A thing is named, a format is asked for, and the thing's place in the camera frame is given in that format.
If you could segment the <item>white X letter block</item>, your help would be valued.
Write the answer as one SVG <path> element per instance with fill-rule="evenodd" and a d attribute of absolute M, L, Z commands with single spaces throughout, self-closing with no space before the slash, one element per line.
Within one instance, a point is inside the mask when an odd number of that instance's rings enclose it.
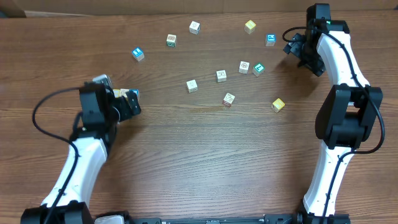
<path fill-rule="evenodd" d="M 119 91 L 119 96 L 120 97 L 125 97 L 125 98 L 127 98 L 127 93 L 130 91 L 130 89 L 120 89 L 120 91 Z"/>

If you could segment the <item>blue L block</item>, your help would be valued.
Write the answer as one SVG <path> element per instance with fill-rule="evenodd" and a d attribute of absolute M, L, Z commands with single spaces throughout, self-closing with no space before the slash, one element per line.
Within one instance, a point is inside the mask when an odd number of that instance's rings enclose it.
<path fill-rule="evenodd" d="M 140 93 L 138 89 L 130 89 L 129 91 L 135 93 L 138 100 L 140 99 Z"/>

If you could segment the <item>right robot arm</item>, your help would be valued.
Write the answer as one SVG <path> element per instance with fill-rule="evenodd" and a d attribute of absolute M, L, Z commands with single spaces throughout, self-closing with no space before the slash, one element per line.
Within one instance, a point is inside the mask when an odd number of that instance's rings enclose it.
<path fill-rule="evenodd" d="M 385 139 L 385 125 L 379 111 L 383 94 L 361 73 L 351 48 L 346 21 L 333 20 L 327 3 L 316 3 L 306 12 L 304 34 L 288 40 L 284 52 L 299 59 L 299 66 L 316 76 L 327 73 L 331 90 L 315 119 L 320 153 L 312 182 L 298 212 L 284 215 L 286 223 L 349 223 L 348 215 L 335 213 L 345 170 L 359 147 L 379 121 L 381 137 L 370 153 Z"/>

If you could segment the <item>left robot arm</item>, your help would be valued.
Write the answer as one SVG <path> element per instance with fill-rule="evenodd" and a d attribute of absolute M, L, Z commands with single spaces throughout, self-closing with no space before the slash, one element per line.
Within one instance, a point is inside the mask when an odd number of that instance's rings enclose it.
<path fill-rule="evenodd" d="M 36 208 L 27 208 L 21 223 L 94 223 L 89 203 L 96 178 L 106 162 L 118 124 L 141 113 L 139 90 L 114 90 L 107 82 L 86 83 L 79 92 L 81 111 L 69 138 L 37 130 L 68 144 L 64 167 L 51 192 Z"/>

